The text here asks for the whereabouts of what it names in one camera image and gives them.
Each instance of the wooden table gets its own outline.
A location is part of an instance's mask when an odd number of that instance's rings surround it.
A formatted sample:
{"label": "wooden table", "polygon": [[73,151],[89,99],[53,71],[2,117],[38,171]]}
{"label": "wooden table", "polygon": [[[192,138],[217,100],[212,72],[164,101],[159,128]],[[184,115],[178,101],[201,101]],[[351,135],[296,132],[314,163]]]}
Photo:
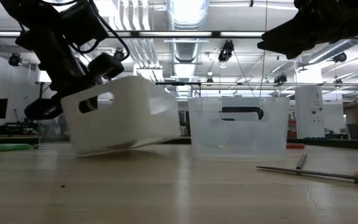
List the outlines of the wooden table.
{"label": "wooden table", "polygon": [[[304,169],[353,172],[358,151],[307,146]],[[0,224],[358,223],[358,185],[196,161],[190,146],[76,158],[69,146],[0,152]]]}

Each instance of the plastic storage box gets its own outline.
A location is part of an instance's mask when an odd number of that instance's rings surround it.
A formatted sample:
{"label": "plastic storage box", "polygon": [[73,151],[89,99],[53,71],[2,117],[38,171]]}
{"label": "plastic storage box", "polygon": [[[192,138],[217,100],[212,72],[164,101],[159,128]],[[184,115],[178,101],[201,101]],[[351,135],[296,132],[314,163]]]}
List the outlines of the plastic storage box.
{"label": "plastic storage box", "polygon": [[[112,93],[111,106],[81,113],[81,101]],[[80,156],[122,151],[180,136],[176,99],[141,77],[96,85],[62,99],[72,148]]]}
{"label": "plastic storage box", "polygon": [[201,159],[273,159],[285,153],[290,100],[193,98],[191,145]]}

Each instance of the ceiling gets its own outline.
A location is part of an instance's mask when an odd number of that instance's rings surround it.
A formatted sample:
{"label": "ceiling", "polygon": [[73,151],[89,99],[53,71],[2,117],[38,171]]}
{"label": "ceiling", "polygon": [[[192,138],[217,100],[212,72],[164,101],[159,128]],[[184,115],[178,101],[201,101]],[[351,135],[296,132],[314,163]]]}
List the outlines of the ceiling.
{"label": "ceiling", "polygon": [[[255,6],[249,7],[249,1],[227,1],[210,0],[206,30],[229,30],[229,31],[264,31],[266,28],[274,28],[287,20],[291,19],[297,10],[293,7],[293,0],[274,0],[268,1],[268,8],[264,7],[266,1],[255,0]],[[149,21],[153,30],[167,30],[167,12],[164,10],[165,1],[151,0]],[[0,30],[19,30],[18,23],[10,18],[3,7],[0,5]],[[158,59],[163,66],[163,75],[170,78],[172,75],[172,59],[170,46],[163,42],[164,39],[155,39],[155,50]],[[220,68],[218,60],[214,60],[216,53],[225,43],[225,39],[207,39],[209,42],[202,44],[198,61],[201,65],[196,66],[196,77],[194,81],[204,82],[208,72],[213,72],[214,81],[218,82],[243,82],[244,72],[247,81],[260,82],[261,78],[270,74],[272,70],[285,63],[285,56],[274,52],[264,52],[257,48],[260,39],[234,39],[234,47],[237,58],[233,56],[226,68]],[[38,63],[38,59],[32,52],[28,52],[15,45],[14,39],[0,39],[0,52],[9,54],[21,52],[22,57],[32,63]],[[314,49],[304,52],[304,55],[312,54],[327,44],[317,45]],[[122,47],[116,39],[106,39],[99,45],[99,50],[114,51],[115,48]],[[348,56],[347,61],[358,57],[358,45],[345,51]],[[133,61],[131,58],[124,61],[125,71],[133,71]],[[358,60],[340,66],[337,69],[333,62],[323,62],[323,80],[332,80],[335,75],[341,76],[358,71]],[[288,81],[293,82],[293,75],[288,76]],[[358,77],[346,80],[346,82],[358,82]]]}

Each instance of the ventilation duct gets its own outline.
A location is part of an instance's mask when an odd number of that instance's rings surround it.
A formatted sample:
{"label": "ventilation duct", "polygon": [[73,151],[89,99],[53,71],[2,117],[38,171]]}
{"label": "ventilation duct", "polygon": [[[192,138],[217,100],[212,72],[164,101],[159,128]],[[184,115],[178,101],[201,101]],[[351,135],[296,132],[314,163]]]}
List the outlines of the ventilation duct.
{"label": "ventilation duct", "polygon": [[[340,40],[335,44],[330,44],[322,48],[321,50],[311,54],[310,56],[302,57],[300,60],[296,60],[296,62],[304,62],[304,65],[317,64],[325,60],[331,59],[356,45],[358,45],[358,40]],[[286,72],[288,70],[291,70],[293,67],[294,63],[292,61],[287,61],[281,66],[275,68],[269,75],[273,75],[276,71]]]}
{"label": "ventilation duct", "polygon": [[[208,0],[167,0],[169,29],[203,30],[208,4]],[[184,63],[173,66],[176,76],[189,78],[194,75],[195,65],[189,65],[189,63],[196,60],[199,48],[198,43],[174,43],[172,45],[174,61]]]}

